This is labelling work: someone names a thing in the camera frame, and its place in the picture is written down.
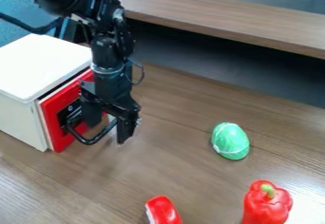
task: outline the toy pepper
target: toy pepper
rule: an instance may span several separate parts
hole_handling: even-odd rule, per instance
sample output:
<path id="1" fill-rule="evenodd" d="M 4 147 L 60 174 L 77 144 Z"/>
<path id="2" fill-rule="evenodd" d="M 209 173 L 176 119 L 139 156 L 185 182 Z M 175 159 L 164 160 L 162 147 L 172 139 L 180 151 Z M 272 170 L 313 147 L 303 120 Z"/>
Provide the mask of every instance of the toy pepper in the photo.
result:
<path id="1" fill-rule="evenodd" d="M 290 194 L 272 182 L 254 182 L 244 199 L 241 224 L 283 224 L 293 206 Z"/>

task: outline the pepper stem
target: pepper stem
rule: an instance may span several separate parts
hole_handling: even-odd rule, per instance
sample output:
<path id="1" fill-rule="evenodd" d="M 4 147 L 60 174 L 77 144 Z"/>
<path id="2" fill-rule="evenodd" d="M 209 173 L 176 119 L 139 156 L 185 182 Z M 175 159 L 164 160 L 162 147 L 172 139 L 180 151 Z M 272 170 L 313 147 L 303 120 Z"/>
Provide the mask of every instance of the pepper stem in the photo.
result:
<path id="1" fill-rule="evenodd" d="M 260 190 L 266 192 L 269 198 L 274 198 L 276 196 L 276 190 L 269 184 L 262 184 Z"/>

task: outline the wooden bench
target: wooden bench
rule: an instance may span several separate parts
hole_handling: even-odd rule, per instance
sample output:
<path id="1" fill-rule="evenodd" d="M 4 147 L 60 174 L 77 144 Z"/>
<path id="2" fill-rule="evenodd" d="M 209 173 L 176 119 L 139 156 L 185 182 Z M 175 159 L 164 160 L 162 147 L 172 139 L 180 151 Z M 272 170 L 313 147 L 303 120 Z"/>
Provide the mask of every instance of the wooden bench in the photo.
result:
<path id="1" fill-rule="evenodd" d="M 121 1 L 132 19 L 325 58 L 325 15 L 232 0 Z"/>

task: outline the white box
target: white box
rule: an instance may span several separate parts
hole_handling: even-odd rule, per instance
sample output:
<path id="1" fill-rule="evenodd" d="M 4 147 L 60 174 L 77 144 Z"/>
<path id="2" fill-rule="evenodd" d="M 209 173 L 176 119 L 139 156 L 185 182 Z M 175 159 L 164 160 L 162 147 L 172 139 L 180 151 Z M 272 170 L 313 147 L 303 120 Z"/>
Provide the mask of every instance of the white box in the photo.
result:
<path id="1" fill-rule="evenodd" d="M 90 65 L 91 51 L 46 35 L 31 34 L 0 48 L 0 130 L 46 151 L 46 126 L 38 99 Z"/>

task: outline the red panel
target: red panel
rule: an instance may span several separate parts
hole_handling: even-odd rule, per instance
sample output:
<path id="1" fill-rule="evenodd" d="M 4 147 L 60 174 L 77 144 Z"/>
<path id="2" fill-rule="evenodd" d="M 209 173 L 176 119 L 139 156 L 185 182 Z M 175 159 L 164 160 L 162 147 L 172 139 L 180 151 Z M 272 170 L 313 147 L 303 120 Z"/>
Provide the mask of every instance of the red panel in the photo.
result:
<path id="1" fill-rule="evenodd" d="M 62 90 L 59 90 L 57 93 L 41 103 L 41 108 L 46 121 L 46 127 L 48 128 L 49 137 L 52 141 L 53 151 L 58 153 L 64 151 L 75 141 L 71 134 L 67 134 L 61 129 L 57 114 L 79 97 L 79 80 L 93 81 L 93 74 L 89 70 L 83 76 L 74 79 L 72 84 L 68 85 Z M 87 130 L 87 126 L 84 122 L 82 122 L 76 127 L 76 130 L 80 134 L 84 134 Z"/>

